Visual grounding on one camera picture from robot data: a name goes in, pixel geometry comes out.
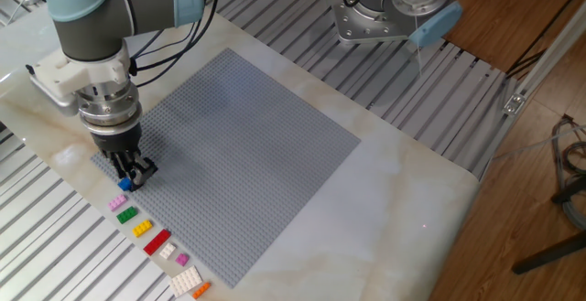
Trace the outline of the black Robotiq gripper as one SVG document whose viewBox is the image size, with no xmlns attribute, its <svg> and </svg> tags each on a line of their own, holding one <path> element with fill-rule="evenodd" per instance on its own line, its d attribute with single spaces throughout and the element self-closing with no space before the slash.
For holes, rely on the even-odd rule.
<svg viewBox="0 0 586 301">
<path fill-rule="evenodd" d="M 91 133 L 92 139 L 101 151 L 108 152 L 107 158 L 119 178 L 122 190 L 137 190 L 156 172 L 157 166 L 148 157 L 142 157 L 139 141 L 142 128 L 139 124 L 128 131 L 114 135 Z M 134 153 L 134 159 L 125 152 Z"/>
</svg>

